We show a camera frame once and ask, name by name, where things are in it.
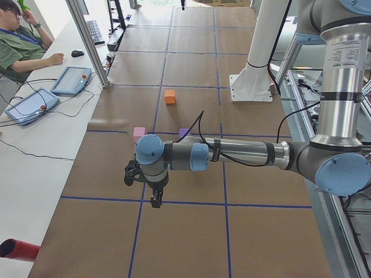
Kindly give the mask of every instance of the glasses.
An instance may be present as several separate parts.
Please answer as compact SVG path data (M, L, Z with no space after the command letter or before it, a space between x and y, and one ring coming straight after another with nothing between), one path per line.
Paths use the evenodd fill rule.
M14 13L14 15L16 16L17 19L21 18L21 15L16 10L8 10L8 11Z

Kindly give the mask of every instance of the green object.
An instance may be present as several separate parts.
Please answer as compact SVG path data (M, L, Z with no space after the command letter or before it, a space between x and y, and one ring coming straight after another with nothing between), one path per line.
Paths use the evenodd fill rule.
M15 82L23 83L31 71L17 73L10 69L9 66L16 61L40 59L46 51L41 48L42 40L40 37L34 35L33 32L23 26L20 26L18 31L35 38L40 45L24 41L11 34L0 32L0 74Z
M29 7L23 4L23 0L18 0L18 4L21 6L21 9L24 10L31 10Z
M41 23L40 22L37 22L35 25L33 25L34 26L34 28L39 28L39 27L41 27Z

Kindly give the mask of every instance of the warning label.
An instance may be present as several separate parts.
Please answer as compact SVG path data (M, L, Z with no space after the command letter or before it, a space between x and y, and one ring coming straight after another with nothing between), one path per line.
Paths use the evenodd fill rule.
M327 46L325 69L363 67L362 40L333 43Z

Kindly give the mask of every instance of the hand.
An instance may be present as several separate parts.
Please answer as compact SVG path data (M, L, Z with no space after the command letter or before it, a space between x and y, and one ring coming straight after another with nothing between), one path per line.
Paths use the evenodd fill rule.
M31 11L28 10L28 9L23 11L22 17L23 17L25 22L27 22L28 24L31 24L31 25L35 25L38 22L38 20L34 16L34 14L31 13Z
M49 60L49 65L62 65L63 63L63 53L55 53L51 55L48 60Z

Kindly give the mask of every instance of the red cup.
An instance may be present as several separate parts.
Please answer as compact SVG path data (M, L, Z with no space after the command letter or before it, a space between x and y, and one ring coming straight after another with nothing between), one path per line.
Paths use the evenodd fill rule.
M16 239L7 239L0 245L0 257L34 262L40 246L21 242Z

